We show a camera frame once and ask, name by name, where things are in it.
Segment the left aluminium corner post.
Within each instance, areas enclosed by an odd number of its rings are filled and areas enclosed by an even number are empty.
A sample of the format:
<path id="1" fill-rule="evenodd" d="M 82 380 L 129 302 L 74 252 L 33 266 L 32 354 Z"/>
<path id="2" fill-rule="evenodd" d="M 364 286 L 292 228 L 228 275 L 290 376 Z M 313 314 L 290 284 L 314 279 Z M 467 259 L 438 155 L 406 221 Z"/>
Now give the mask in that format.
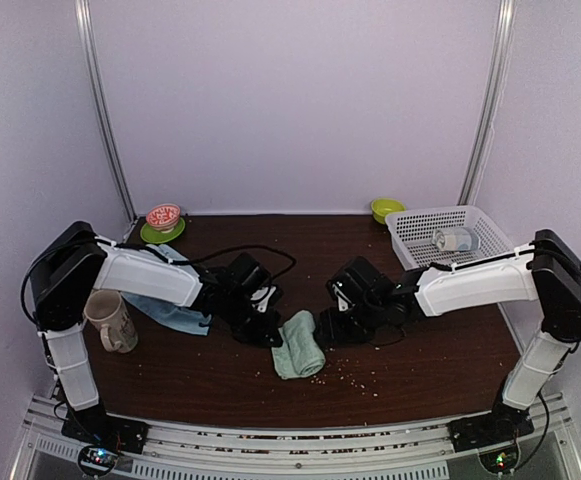
<path id="1" fill-rule="evenodd" d="M 112 175 L 115 190 L 121 201 L 125 217 L 130 223 L 132 223 L 138 219 L 138 215 L 131 198 L 130 189 L 123 171 L 116 140 L 114 138 L 113 126 L 105 97 L 104 85 L 97 56 L 90 2 L 87 0 L 76 0 L 74 4 L 77 30 L 85 57 L 90 89 L 94 100 L 95 116 L 103 142 L 105 158 Z"/>

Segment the light blue towel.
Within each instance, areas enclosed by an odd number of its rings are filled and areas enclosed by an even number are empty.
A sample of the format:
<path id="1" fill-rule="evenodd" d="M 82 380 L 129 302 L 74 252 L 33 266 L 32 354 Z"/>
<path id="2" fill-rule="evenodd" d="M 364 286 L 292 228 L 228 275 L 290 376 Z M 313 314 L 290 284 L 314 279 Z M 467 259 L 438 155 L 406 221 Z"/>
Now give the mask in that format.
<path id="1" fill-rule="evenodd" d="M 135 254 L 147 256 L 161 265 L 187 261 L 185 256 L 166 244 L 151 245 L 148 252 L 135 251 Z M 125 291 L 121 295 L 129 305 L 163 327 L 196 336 L 207 336 L 209 333 L 213 321 L 211 315 L 204 316 L 199 311 L 144 295 Z"/>

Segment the lime green bowl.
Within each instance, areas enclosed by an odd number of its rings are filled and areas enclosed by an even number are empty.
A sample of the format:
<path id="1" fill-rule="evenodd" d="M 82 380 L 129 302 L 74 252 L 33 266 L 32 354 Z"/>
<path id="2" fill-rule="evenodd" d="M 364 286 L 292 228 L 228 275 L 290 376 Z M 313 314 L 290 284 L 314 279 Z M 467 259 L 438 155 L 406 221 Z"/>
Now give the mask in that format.
<path id="1" fill-rule="evenodd" d="M 387 197 L 374 199 L 370 207 L 373 219 L 381 225 L 386 224 L 386 217 L 389 214 L 400 213 L 406 210 L 406 206 L 402 202 Z"/>

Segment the white perforated plastic basket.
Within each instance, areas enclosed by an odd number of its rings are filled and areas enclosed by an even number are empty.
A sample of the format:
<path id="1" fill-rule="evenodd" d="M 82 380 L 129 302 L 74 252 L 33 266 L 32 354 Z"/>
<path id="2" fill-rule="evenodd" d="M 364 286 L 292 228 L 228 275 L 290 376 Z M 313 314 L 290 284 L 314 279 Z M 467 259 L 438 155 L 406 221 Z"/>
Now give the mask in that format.
<path id="1" fill-rule="evenodd" d="M 474 206 L 391 213 L 385 223 L 394 253 L 406 270 L 431 263 L 466 263 L 513 250 L 507 235 Z"/>

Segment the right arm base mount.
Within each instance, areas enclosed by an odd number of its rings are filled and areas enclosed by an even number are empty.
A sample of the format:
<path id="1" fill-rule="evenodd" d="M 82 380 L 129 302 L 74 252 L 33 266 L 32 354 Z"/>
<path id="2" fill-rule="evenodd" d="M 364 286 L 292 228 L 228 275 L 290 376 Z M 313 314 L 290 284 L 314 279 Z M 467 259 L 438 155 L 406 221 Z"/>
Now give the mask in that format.
<path id="1" fill-rule="evenodd" d="M 476 450 L 480 464 L 490 474 L 512 474 L 521 465 L 518 441 L 535 431 L 528 410 L 497 401 L 486 413 L 462 417 L 448 424 L 455 453 Z"/>

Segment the rolled towel in basket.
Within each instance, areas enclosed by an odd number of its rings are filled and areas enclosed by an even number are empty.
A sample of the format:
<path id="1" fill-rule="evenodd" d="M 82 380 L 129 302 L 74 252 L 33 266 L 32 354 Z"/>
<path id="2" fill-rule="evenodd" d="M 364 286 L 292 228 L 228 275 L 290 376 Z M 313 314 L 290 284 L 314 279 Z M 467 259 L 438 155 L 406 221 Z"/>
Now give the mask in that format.
<path id="1" fill-rule="evenodd" d="M 481 240 L 477 233 L 467 227 L 448 227 L 436 229 L 431 243 L 444 252 L 469 252 L 480 248 Z"/>

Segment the front aluminium rail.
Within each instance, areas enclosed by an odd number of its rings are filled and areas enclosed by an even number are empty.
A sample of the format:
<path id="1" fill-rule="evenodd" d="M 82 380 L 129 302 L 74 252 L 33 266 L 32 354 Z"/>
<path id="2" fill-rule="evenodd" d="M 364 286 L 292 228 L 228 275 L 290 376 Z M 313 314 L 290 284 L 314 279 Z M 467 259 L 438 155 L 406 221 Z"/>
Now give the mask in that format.
<path id="1" fill-rule="evenodd" d="M 143 449 L 108 479 L 497 479 L 496 459 L 518 453 L 513 479 L 581 479 L 579 439 L 562 396 L 531 408 L 533 433 L 458 451 L 451 418 L 327 429 L 238 429 L 149 420 Z"/>

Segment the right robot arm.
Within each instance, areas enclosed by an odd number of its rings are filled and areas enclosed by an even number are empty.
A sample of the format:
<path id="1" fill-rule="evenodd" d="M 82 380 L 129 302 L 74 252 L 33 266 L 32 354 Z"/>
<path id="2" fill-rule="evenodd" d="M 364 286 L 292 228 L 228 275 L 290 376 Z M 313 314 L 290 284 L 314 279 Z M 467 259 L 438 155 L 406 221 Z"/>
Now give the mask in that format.
<path id="1" fill-rule="evenodd" d="M 512 301 L 538 301 L 543 319 L 521 359 L 502 382 L 483 419 L 489 440 L 515 431 L 568 352 L 581 343 L 581 260 L 552 230 L 510 252 L 467 263 L 432 262 L 393 282 L 357 256 L 326 283 L 335 306 L 323 310 L 314 338 L 322 347 L 373 340 L 384 326 Z"/>

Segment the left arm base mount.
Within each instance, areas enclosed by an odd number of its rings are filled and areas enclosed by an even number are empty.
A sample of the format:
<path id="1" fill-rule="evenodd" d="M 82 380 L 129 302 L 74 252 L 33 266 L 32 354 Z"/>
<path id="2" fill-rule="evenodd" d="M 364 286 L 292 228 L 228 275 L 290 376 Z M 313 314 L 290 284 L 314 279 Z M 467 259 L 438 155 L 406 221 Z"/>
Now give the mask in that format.
<path id="1" fill-rule="evenodd" d="M 58 398 L 60 402 L 54 412 L 60 406 L 66 407 L 61 434 L 83 443 L 76 462 L 87 478 L 101 479 L 115 469 L 125 454 L 143 452 L 149 431 L 147 423 L 110 415 L 102 402 L 77 411 L 69 404 L 62 385 L 59 385 Z"/>

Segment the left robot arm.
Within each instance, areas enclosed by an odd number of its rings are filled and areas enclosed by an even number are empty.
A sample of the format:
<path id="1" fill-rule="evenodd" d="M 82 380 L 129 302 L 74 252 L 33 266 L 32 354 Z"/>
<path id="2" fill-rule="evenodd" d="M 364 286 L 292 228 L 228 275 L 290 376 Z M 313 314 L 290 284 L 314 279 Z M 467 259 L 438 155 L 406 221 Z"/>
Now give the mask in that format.
<path id="1" fill-rule="evenodd" d="M 154 246 L 99 236 L 89 223 L 76 221 L 32 261 L 20 287 L 21 308 L 42 338 L 76 429 L 91 443 L 103 444 L 114 433 L 83 338 L 82 312 L 91 293 L 129 293 L 215 316 L 235 340 L 277 348 L 283 340 L 273 305 L 282 294 L 275 275 L 252 256 L 256 248 L 172 259 Z"/>

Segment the mint green panda towel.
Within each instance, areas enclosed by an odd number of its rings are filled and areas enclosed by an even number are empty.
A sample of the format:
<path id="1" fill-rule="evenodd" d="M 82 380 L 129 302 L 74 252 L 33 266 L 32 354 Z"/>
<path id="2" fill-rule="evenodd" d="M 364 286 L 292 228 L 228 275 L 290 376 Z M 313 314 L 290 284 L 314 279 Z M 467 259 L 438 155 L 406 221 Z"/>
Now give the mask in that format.
<path id="1" fill-rule="evenodd" d="M 282 345 L 273 347 L 271 354 L 282 380 L 308 378 L 323 369 L 326 359 L 314 339 L 315 329 L 313 314 L 307 310 L 297 312 L 278 329 Z"/>

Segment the right aluminium corner post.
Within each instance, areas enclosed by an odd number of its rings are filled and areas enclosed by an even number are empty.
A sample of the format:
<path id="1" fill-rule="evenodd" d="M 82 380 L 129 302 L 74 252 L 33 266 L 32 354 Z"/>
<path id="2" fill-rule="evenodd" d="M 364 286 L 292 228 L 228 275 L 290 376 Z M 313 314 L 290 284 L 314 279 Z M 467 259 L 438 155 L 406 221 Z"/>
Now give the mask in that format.
<path id="1" fill-rule="evenodd" d="M 467 169 L 457 201 L 475 205 L 494 140 L 495 119 L 505 89 L 516 13 L 514 0 L 501 0 L 486 87 Z"/>

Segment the aluminium corner post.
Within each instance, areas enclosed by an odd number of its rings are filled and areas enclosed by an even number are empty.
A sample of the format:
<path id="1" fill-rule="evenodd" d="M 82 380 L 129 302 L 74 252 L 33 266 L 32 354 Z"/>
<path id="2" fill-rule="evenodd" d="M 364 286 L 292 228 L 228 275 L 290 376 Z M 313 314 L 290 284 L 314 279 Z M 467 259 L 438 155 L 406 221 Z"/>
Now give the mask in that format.
<path id="1" fill-rule="evenodd" d="M 501 0 L 486 87 L 467 169 L 457 201 L 475 205 L 494 140 L 495 119 L 505 89 L 516 13 L 514 0 Z"/>
<path id="2" fill-rule="evenodd" d="M 114 138 L 113 126 L 105 97 L 104 85 L 97 56 L 90 2 L 87 0 L 76 0 L 74 4 L 77 30 L 85 57 L 90 89 L 94 100 L 95 116 L 103 142 L 105 158 L 112 175 L 115 190 L 121 201 L 125 217 L 130 223 L 132 223 L 138 219 L 138 215 L 131 198 L 130 189 L 123 171 L 116 140 Z"/>

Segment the red patterned small bowl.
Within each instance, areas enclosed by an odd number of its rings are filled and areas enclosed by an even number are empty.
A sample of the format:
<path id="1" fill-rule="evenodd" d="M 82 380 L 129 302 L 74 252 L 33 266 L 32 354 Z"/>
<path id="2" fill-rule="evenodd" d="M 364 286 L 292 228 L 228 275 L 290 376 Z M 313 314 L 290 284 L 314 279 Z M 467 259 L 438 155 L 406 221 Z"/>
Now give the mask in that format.
<path id="1" fill-rule="evenodd" d="M 161 204 L 150 210 L 146 222 L 156 230 L 167 232 L 171 230 L 181 217 L 181 209 L 176 204 Z"/>

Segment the beige printed mug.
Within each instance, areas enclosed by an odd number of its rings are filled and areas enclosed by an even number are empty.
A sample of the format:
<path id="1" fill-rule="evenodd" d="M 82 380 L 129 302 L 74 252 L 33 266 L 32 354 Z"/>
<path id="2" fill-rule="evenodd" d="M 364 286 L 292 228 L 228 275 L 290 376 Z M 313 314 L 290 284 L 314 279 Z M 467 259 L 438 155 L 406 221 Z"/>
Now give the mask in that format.
<path id="1" fill-rule="evenodd" d="M 137 346 L 138 333 L 120 292 L 93 291 L 83 309 L 83 316 L 99 332 L 107 352 L 126 354 Z"/>

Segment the green saucer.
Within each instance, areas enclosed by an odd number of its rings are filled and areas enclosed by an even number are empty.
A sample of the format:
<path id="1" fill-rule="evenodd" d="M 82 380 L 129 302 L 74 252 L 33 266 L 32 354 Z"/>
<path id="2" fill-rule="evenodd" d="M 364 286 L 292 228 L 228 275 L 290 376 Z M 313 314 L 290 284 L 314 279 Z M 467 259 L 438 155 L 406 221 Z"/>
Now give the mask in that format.
<path id="1" fill-rule="evenodd" d="M 169 231 L 159 231 L 145 223 L 140 230 L 140 238 L 148 244 L 165 244 L 169 243 L 182 235 L 186 227 L 183 217 L 179 218 L 178 223 Z"/>

